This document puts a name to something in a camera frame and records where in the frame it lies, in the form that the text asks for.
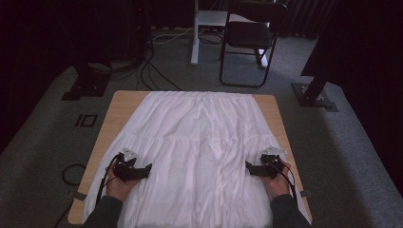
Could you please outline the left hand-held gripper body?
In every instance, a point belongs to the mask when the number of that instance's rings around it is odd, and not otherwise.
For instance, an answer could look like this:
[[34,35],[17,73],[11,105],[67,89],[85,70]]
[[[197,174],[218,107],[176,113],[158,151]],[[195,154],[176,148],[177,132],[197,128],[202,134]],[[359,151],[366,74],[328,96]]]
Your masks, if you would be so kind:
[[137,154],[127,148],[117,155],[116,163],[113,167],[114,175],[123,182],[141,180],[138,179],[139,171],[146,171],[142,168],[136,168]]

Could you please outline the black stand with base plate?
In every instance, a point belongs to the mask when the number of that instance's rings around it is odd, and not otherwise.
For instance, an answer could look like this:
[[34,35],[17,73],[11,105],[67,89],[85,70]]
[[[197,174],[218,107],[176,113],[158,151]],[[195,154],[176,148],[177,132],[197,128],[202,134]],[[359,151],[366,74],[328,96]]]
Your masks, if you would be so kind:
[[94,69],[88,63],[73,65],[78,76],[63,101],[79,101],[82,97],[103,97],[111,77],[109,72]]

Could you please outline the black slanted stand base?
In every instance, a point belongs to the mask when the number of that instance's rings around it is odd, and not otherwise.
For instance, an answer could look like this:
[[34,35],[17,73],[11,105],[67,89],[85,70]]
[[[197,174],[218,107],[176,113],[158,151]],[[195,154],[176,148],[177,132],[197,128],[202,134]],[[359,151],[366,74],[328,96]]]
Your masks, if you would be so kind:
[[297,102],[303,107],[322,107],[327,112],[338,112],[336,103],[331,101],[324,90],[326,77],[314,77],[310,84],[293,83],[292,89]]

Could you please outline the person's left hand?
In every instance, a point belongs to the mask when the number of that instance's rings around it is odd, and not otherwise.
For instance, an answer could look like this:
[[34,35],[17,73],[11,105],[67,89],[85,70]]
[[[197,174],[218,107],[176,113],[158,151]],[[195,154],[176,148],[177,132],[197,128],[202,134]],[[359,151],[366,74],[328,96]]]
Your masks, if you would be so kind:
[[139,180],[123,182],[114,175],[113,169],[110,168],[107,173],[106,194],[117,200],[125,201],[132,188],[139,182]]

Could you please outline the white skirt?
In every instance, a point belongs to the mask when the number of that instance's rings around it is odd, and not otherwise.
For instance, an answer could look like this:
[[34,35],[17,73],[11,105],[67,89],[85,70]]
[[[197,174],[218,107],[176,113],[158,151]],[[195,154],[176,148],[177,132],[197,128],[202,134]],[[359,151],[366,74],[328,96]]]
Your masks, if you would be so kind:
[[270,146],[278,142],[251,95],[151,92],[102,158],[83,219],[100,201],[108,164],[127,148],[152,169],[123,201],[117,228],[273,228],[271,199],[245,167]]

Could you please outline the black folding chair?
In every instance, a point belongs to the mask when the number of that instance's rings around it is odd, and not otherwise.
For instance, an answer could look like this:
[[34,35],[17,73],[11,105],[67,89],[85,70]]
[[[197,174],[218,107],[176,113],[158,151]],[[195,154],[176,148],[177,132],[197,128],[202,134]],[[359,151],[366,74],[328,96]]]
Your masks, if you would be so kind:
[[[262,87],[268,79],[278,33],[287,17],[288,8],[275,0],[230,0],[224,24],[220,54],[220,82],[225,86]],[[246,85],[225,82],[223,77],[226,54],[247,55],[247,52],[227,51],[226,47],[254,50],[257,62],[270,51],[262,82]]]

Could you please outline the white desk frame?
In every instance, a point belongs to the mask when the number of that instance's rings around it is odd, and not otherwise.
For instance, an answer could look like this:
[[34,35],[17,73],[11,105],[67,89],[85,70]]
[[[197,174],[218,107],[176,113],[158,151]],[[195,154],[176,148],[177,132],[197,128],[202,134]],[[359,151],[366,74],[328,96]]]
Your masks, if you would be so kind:
[[[199,9],[199,0],[194,0],[194,24],[193,24],[193,45],[192,45],[192,53],[190,64],[192,66],[196,66],[199,62],[199,28],[200,26],[207,27],[224,27],[226,22],[227,11],[225,10],[215,10],[215,9]],[[242,21],[242,22],[251,22],[246,18],[239,16],[237,14],[231,15],[231,20]],[[267,57],[264,55],[259,58],[259,56],[263,53],[263,49],[257,50],[257,59],[263,68],[268,67]]]

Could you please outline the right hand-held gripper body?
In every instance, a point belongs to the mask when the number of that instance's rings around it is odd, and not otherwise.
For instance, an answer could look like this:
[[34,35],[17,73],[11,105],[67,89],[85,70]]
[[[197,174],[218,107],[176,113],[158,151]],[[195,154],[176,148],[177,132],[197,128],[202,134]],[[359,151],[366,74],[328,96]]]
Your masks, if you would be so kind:
[[275,178],[284,168],[284,164],[280,158],[283,154],[284,151],[280,148],[270,146],[263,149],[260,156],[261,165],[257,166],[256,174],[260,177]]

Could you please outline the person's right hand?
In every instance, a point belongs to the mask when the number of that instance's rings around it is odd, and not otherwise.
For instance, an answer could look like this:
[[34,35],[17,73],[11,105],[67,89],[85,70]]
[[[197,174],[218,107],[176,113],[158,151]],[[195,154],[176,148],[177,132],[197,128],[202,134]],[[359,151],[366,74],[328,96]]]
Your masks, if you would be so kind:
[[273,179],[270,177],[263,177],[261,179],[271,200],[282,195],[290,194],[290,183],[288,179],[290,164],[285,161],[281,163],[283,164],[283,168],[280,174]]

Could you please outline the dark curtain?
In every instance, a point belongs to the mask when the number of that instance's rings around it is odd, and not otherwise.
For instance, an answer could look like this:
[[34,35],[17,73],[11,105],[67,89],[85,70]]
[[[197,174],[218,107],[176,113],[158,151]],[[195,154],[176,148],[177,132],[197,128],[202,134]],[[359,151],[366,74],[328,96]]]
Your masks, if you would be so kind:
[[277,0],[287,9],[279,34],[316,39],[324,30],[338,0]]

